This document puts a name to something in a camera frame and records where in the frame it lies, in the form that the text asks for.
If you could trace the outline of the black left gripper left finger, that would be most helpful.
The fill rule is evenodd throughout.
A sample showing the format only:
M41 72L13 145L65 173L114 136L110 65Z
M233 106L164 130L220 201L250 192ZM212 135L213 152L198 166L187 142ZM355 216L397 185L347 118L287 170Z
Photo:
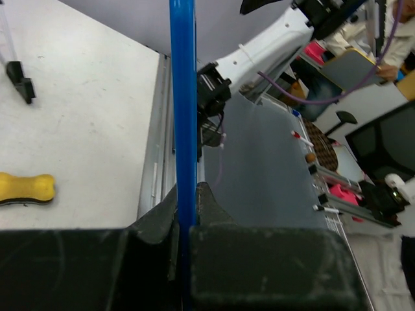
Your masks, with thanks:
M176 196L125 228L1 231L1 309L179 310Z

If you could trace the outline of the yellow whiteboard eraser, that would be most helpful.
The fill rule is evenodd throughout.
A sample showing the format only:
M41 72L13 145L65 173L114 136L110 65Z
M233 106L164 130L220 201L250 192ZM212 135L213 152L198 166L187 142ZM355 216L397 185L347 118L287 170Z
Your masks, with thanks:
M55 179L50 174L19 177L1 173L1 205L48 204L55 197Z

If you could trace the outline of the blue framed whiteboard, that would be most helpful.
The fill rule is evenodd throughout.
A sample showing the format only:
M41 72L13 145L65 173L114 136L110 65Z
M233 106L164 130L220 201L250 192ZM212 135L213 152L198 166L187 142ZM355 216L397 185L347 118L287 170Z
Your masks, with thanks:
M196 224L197 172L195 2L170 1L169 12L182 304L184 310L191 310L189 230Z

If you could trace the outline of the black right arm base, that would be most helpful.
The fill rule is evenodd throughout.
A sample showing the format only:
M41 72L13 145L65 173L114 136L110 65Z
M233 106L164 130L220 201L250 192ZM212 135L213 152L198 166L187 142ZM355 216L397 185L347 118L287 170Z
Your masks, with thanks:
M223 78L217 66L217 62L209 63L199 69L196 75L198 150L210 146L219 136L224 107L231 98L231 80Z

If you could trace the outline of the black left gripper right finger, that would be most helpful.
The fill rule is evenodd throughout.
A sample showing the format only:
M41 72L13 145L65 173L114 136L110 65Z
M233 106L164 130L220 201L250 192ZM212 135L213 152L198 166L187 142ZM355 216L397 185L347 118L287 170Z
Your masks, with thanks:
M194 310L367 310L344 239L329 229L243 227L196 187L189 232Z

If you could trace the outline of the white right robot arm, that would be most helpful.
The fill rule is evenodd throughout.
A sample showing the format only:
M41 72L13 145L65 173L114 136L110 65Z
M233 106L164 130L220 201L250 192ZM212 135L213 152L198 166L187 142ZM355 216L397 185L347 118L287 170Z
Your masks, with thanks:
M197 72L197 95L204 100L227 101L258 72L279 67L284 71L313 40L334 33L362 1L293 1L264 31L225 57Z

